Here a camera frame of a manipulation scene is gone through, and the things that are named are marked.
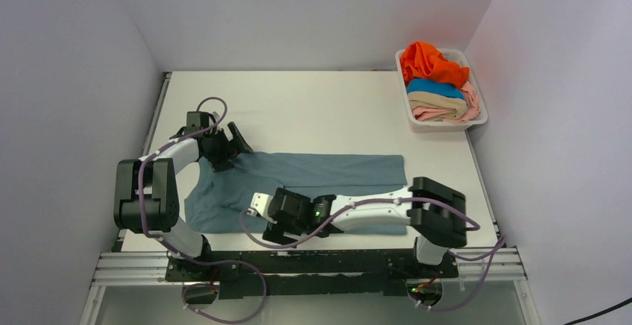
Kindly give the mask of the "teal grey t-shirt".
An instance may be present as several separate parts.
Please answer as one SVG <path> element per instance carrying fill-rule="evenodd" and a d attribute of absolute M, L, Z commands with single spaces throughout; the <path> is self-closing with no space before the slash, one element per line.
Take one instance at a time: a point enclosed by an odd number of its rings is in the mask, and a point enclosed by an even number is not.
<path fill-rule="evenodd" d="M 198 182 L 184 200 L 186 223 L 206 234 L 241 233 L 238 215 L 253 194 L 278 188 L 308 198 L 321 195 L 365 196 L 407 185 L 401 155 L 239 154 L 233 167 L 214 171 L 200 160 Z"/>

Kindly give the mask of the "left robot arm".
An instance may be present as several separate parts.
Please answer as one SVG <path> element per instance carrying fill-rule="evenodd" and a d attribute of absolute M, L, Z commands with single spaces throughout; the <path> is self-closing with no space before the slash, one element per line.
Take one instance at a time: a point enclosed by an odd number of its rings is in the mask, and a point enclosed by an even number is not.
<path fill-rule="evenodd" d="M 236 124 L 222 129 L 222 119 L 217 113 L 189 111 L 185 125 L 166 145 L 146 157 L 122 160 L 116 168 L 117 228 L 156 240 L 173 257 L 186 259 L 185 271 L 195 280 L 208 278 L 215 261 L 206 237 L 180 217 L 177 175 L 199 160 L 214 171 L 226 171 L 238 155 L 253 153 Z"/>

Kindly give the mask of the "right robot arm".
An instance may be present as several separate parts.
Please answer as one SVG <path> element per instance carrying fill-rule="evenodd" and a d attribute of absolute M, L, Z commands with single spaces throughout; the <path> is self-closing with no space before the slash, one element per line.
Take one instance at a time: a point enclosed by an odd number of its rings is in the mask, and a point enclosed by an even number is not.
<path fill-rule="evenodd" d="M 427 177 L 376 195 L 311 199 L 281 188 L 274 195 L 257 192 L 247 212 L 267 221 L 263 239 L 277 247 L 374 226 L 410 227 L 417 232 L 411 268 L 421 277 L 436 271 L 449 249 L 465 247 L 467 232 L 477 230 L 467 218 L 465 195 Z"/>

